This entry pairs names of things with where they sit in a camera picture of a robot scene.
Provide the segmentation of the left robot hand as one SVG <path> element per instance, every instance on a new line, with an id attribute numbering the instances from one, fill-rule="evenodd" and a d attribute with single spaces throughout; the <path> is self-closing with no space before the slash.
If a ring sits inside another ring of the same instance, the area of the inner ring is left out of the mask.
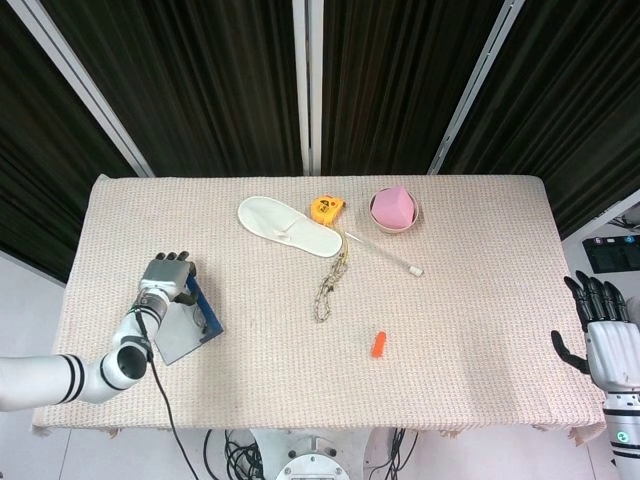
<path id="1" fill-rule="evenodd" d="M 187 251 L 158 253 L 149 262 L 139 282 L 139 290 L 161 290 L 171 302 L 194 305 L 198 293 L 187 283 L 191 277 L 196 276 L 197 269 L 195 263 L 188 257 Z"/>

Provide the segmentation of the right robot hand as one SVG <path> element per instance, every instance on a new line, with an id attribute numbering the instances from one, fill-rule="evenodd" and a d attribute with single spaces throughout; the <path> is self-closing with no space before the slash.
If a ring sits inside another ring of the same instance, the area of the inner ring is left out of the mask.
<path id="1" fill-rule="evenodd" d="M 588 375 L 608 394 L 639 391 L 639 315 L 631 312 L 611 282 L 577 271 L 564 283 L 571 292 L 584 336 L 586 355 L 580 357 L 566 347 L 560 332 L 550 333 L 553 348 L 564 363 Z"/>

